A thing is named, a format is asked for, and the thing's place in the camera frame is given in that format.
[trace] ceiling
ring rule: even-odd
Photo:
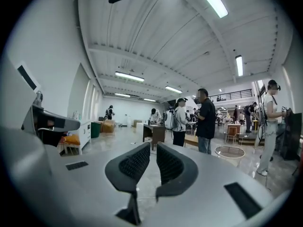
[[[188,96],[199,87],[268,78],[278,53],[280,20],[272,0],[222,0],[229,13],[223,18],[206,0],[78,2],[88,58],[106,95],[163,102],[180,96],[166,86]],[[241,78],[237,55],[243,57]],[[116,77],[116,71],[145,81]]]

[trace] green trash bin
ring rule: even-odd
[[[101,124],[92,122],[91,123],[91,137],[98,138],[101,130]]]

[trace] shoe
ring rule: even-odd
[[[263,171],[263,172],[261,172],[261,173],[259,173],[260,175],[262,175],[262,176],[267,176],[267,171]]]

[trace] wooden chair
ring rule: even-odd
[[[228,127],[228,132],[225,135],[225,142],[227,142],[230,138],[232,138],[232,142],[234,143],[237,136],[237,127]]]

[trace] black railing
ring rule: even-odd
[[[224,93],[219,95],[210,96],[210,100],[213,100],[214,102],[219,101],[227,101],[232,99],[239,99],[244,97],[252,97],[251,89],[242,90],[238,92],[232,92],[232,93]]]

